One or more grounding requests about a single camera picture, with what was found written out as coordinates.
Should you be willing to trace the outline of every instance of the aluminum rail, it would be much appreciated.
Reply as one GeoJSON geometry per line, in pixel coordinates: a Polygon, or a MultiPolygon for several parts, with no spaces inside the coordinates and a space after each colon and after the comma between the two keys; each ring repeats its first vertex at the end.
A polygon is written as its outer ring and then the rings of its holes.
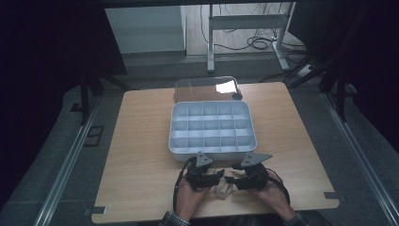
{"type": "Polygon", "coordinates": [[[341,120],[336,112],[336,107],[334,101],[331,97],[325,93],[322,93],[323,99],[326,101],[329,111],[332,115],[333,120],[338,125],[339,129],[343,133],[346,142],[349,144],[350,151],[355,157],[361,172],[363,173],[367,183],[375,194],[376,199],[381,205],[382,210],[384,211],[388,221],[391,225],[399,225],[399,212],[398,208],[395,205],[394,200],[392,199],[390,193],[387,188],[382,184],[373,170],[372,165],[364,154],[363,150],[359,146],[356,141],[354,135],[352,134],[348,125],[341,120]]]}
{"type": "Polygon", "coordinates": [[[99,103],[101,101],[101,97],[95,96],[93,97],[92,110],[90,115],[88,116],[87,122],[82,125],[79,129],[78,135],[76,136],[73,145],[68,152],[68,155],[65,157],[64,163],[62,164],[58,175],[51,187],[49,194],[46,197],[46,200],[41,207],[38,217],[34,223],[35,226],[47,226],[50,224],[50,221],[56,211],[56,207],[58,206],[59,200],[61,199],[61,195],[64,192],[65,185],[68,183],[70,175],[73,170],[73,166],[76,162],[77,157],[82,150],[82,146],[85,142],[86,136],[88,135],[88,130],[94,120],[94,116],[97,113],[99,103]]]}

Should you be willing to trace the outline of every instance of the compartment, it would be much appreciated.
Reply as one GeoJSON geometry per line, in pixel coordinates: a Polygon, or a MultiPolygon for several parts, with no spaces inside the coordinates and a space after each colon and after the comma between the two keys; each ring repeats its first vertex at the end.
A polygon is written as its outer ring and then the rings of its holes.
{"type": "Polygon", "coordinates": [[[219,121],[205,121],[203,135],[205,137],[218,137],[219,121]]]}
{"type": "Polygon", "coordinates": [[[220,139],[220,148],[221,148],[222,152],[238,151],[237,138],[236,137],[222,137],[220,139]]]}
{"type": "Polygon", "coordinates": [[[187,140],[187,150],[189,153],[198,153],[203,150],[203,138],[192,137],[187,140]]]}
{"type": "Polygon", "coordinates": [[[235,120],[246,120],[249,119],[249,108],[245,106],[245,103],[237,103],[231,105],[232,116],[235,120]]]}
{"type": "Polygon", "coordinates": [[[170,126],[171,137],[187,137],[187,121],[173,121],[170,126]]]}
{"type": "Polygon", "coordinates": [[[253,151],[256,147],[255,136],[238,136],[237,137],[239,151],[253,151]]]}
{"type": "Polygon", "coordinates": [[[208,103],[203,106],[204,120],[217,120],[217,103],[208,103]]]}
{"type": "Polygon", "coordinates": [[[171,138],[169,148],[175,153],[184,153],[187,150],[187,138],[171,138]]]}
{"type": "Polygon", "coordinates": [[[230,102],[219,102],[217,116],[220,120],[232,120],[232,108],[230,102]]]}
{"type": "Polygon", "coordinates": [[[189,137],[203,137],[203,121],[189,121],[188,122],[188,136],[189,137]]]}
{"type": "Polygon", "coordinates": [[[202,105],[188,105],[188,119],[190,121],[202,120],[203,108],[202,105]]]}
{"type": "Polygon", "coordinates": [[[253,127],[251,120],[236,120],[235,134],[237,136],[251,136],[253,135],[253,127]]]}
{"type": "Polygon", "coordinates": [[[205,153],[220,152],[220,137],[206,137],[203,151],[205,153]]]}
{"type": "Polygon", "coordinates": [[[174,121],[187,121],[188,120],[188,107],[183,105],[173,106],[172,119],[174,121]]]}
{"type": "Polygon", "coordinates": [[[219,121],[220,135],[222,137],[235,136],[235,126],[233,120],[219,121]]]}

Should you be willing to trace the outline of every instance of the person's arm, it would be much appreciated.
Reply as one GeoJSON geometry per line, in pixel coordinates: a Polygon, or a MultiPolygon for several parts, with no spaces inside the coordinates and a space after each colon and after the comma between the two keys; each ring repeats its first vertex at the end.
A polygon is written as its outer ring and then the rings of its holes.
{"type": "Polygon", "coordinates": [[[166,212],[159,226],[188,226],[188,222],[202,203],[205,195],[210,190],[205,187],[200,191],[194,191],[191,185],[183,178],[177,193],[176,212],[166,212]]]}
{"type": "MultiPolygon", "coordinates": [[[[280,178],[277,177],[273,172],[270,172],[269,175],[276,180],[280,180],[280,178]]],[[[293,207],[288,204],[284,193],[282,193],[280,188],[274,182],[268,181],[264,188],[249,189],[248,192],[254,194],[266,205],[273,208],[284,221],[284,225],[308,225],[308,222],[300,214],[297,214],[293,207]]]]}

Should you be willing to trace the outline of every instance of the sleeve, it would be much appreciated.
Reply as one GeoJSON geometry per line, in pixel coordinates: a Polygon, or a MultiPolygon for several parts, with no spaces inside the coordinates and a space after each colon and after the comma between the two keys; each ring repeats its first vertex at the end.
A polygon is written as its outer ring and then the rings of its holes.
{"type": "Polygon", "coordinates": [[[190,223],[185,219],[179,218],[167,211],[158,226],[189,226],[190,223]]]}
{"type": "Polygon", "coordinates": [[[290,221],[284,222],[284,226],[309,226],[309,222],[302,217],[300,213],[297,213],[294,218],[290,221]]]}

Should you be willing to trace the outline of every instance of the small white object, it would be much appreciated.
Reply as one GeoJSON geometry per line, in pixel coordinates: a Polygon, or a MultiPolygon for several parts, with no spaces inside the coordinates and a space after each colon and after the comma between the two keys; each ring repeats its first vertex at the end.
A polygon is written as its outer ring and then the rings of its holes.
{"type": "MultiPolygon", "coordinates": [[[[225,171],[224,175],[232,177],[232,172],[225,171]]],[[[233,186],[234,186],[234,184],[227,183],[226,179],[224,179],[224,178],[220,179],[219,184],[215,188],[216,196],[221,200],[225,200],[232,193],[233,186]]]]}
{"type": "Polygon", "coordinates": [[[180,102],[173,106],[169,149],[177,161],[202,152],[213,160],[243,159],[256,148],[243,101],[180,102]]]}

